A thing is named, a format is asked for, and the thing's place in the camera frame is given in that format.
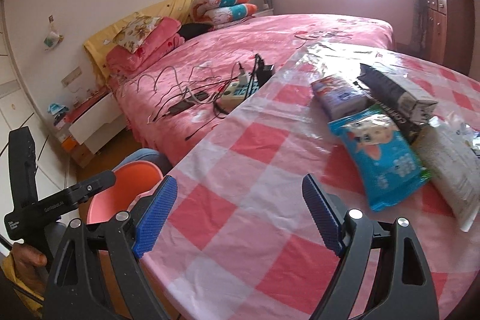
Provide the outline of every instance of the wall outlet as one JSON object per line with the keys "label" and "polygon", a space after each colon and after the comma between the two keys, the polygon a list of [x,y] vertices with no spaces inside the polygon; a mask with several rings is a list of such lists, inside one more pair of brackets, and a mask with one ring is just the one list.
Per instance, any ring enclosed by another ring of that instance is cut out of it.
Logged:
{"label": "wall outlet", "polygon": [[77,79],[82,74],[82,69],[77,67],[74,69],[70,74],[62,79],[63,87],[67,87],[70,83],[72,83],[75,79]]}

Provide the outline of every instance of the black pillow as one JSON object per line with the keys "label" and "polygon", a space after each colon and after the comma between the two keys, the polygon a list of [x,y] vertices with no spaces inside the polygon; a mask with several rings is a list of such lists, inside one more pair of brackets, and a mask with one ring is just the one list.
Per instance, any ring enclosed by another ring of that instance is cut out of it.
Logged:
{"label": "black pillow", "polygon": [[188,41],[194,37],[200,36],[201,34],[207,33],[212,25],[207,24],[185,24],[180,27],[178,34],[182,36],[185,41]]}

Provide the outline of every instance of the blue wet wipes package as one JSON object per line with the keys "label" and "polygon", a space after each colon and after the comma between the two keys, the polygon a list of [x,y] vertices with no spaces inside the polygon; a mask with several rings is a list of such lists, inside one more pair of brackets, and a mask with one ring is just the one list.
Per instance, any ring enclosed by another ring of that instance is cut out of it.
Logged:
{"label": "blue wet wipes package", "polygon": [[398,204],[430,179],[430,172],[378,105],[328,125],[355,161],[372,210]]}

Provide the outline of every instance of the red and white tablecloth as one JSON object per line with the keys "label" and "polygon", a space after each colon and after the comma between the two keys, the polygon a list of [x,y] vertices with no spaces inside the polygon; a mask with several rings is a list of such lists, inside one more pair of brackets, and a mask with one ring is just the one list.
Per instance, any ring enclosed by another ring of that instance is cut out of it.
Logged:
{"label": "red and white tablecloth", "polygon": [[[480,269],[480,224],[460,231],[428,184],[401,204],[369,210],[354,163],[312,100],[310,83],[359,62],[405,72],[451,111],[480,129],[480,84],[406,55],[345,44],[298,51],[255,95],[234,110],[171,172],[178,199],[144,265],[187,319],[308,319],[338,258],[326,249],[302,198],[304,175],[371,219],[410,220],[428,260],[441,318]],[[352,315],[363,312],[378,252],[370,255]]]}

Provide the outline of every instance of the silver bolt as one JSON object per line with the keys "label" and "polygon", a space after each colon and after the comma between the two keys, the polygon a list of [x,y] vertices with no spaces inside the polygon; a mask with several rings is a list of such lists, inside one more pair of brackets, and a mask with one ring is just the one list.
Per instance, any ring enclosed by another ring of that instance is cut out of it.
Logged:
{"label": "silver bolt", "polygon": [[129,214],[127,211],[119,211],[115,218],[117,219],[117,221],[125,221],[126,219],[128,219],[128,216]]}
{"label": "silver bolt", "polygon": [[70,228],[78,228],[82,225],[82,221],[80,219],[74,219],[70,221]]}
{"label": "silver bolt", "polygon": [[349,211],[349,216],[352,219],[360,220],[363,217],[363,213],[358,209],[352,209]]}
{"label": "silver bolt", "polygon": [[410,224],[409,220],[407,220],[406,218],[403,218],[403,217],[400,217],[398,220],[398,225],[399,226],[408,226]]}

